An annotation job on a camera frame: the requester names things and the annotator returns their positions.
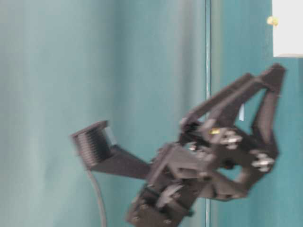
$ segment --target vertical pole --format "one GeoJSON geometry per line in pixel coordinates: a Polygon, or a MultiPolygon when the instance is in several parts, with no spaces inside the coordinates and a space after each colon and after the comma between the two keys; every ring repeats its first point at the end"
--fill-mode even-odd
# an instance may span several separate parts
{"type": "MultiPolygon", "coordinates": [[[[211,0],[205,0],[206,35],[206,99],[211,96],[211,0]]],[[[206,199],[205,227],[210,227],[210,199],[206,199]]]]}

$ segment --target gripper jaw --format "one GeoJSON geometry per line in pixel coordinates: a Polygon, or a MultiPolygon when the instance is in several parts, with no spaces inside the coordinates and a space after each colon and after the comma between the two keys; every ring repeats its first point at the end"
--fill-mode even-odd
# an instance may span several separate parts
{"type": "MultiPolygon", "coordinates": [[[[196,147],[207,147],[208,152],[215,157],[206,164],[207,168],[215,171],[217,176],[222,177],[216,171],[219,168],[232,169],[235,165],[242,167],[235,180],[214,178],[210,184],[215,188],[213,194],[216,196],[209,197],[202,193],[202,197],[218,199],[218,195],[226,194],[222,190],[224,185],[233,183],[239,190],[248,193],[253,184],[271,171],[278,156],[272,125],[284,73],[285,69],[275,64],[257,77],[245,74],[191,110],[180,122],[179,140],[183,141],[182,144],[192,142],[196,147]],[[266,91],[251,125],[252,134],[248,135],[234,122],[240,106],[262,89],[266,91]],[[199,122],[198,119],[206,113],[209,113],[207,120],[199,122]]],[[[234,194],[229,197],[242,196],[234,194]]]]}

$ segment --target gray cable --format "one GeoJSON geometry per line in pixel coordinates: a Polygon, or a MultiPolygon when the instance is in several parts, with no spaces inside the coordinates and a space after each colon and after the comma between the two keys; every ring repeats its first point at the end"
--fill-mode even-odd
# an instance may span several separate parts
{"type": "Polygon", "coordinates": [[[104,205],[104,200],[103,200],[102,193],[100,190],[100,186],[99,186],[96,178],[94,177],[93,173],[90,170],[87,170],[86,172],[87,172],[89,179],[91,180],[91,184],[96,192],[96,197],[97,197],[98,206],[99,206],[101,227],[107,227],[105,205],[104,205]]]}

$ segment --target screw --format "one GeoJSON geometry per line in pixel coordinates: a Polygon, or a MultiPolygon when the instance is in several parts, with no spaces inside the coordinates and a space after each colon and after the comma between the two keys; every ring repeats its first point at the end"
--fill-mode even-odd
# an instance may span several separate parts
{"type": "Polygon", "coordinates": [[[227,149],[234,150],[238,147],[237,143],[242,141],[242,137],[237,135],[236,132],[228,130],[220,143],[225,145],[227,149]]]}
{"type": "Polygon", "coordinates": [[[142,209],[142,210],[146,210],[148,208],[148,206],[146,205],[146,204],[142,204],[141,206],[140,206],[140,209],[142,209]]]}
{"type": "Polygon", "coordinates": [[[256,150],[256,149],[253,149],[253,150],[250,150],[250,154],[251,155],[257,155],[260,151],[259,150],[256,150]]]}
{"type": "Polygon", "coordinates": [[[163,221],[163,223],[166,224],[166,225],[169,225],[169,224],[171,224],[171,220],[170,219],[165,219],[163,221]]]}
{"type": "Polygon", "coordinates": [[[138,216],[133,217],[133,222],[138,222],[140,218],[138,216]]]}
{"type": "Polygon", "coordinates": [[[270,158],[265,153],[257,154],[256,160],[251,163],[253,167],[258,168],[261,172],[268,172],[270,167],[274,164],[275,160],[270,158]]]}

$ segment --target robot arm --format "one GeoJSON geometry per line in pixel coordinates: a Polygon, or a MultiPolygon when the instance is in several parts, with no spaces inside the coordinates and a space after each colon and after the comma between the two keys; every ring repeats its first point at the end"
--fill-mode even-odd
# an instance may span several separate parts
{"type": "Polygon", "coordinates": [[[285,69],[275,64],[261,75],[245,74],[181,120],[177,142],[159,149],[149,165],[109,140],[107,122],[98,122],[72,138],[86,168],[92,171],[145,179],[127,213],[136,227],[177,227],[192,215],[198,197],[228,201],[248,195],[269,173],[278,156],[272,131],[285,69]],[[265,89],[248,135],[234,125],[241,104],[265,89]],[[209,113],[205,122],[199,118],[209,113]],[[220,168],[242,167],[233,180],[220,168]]]}

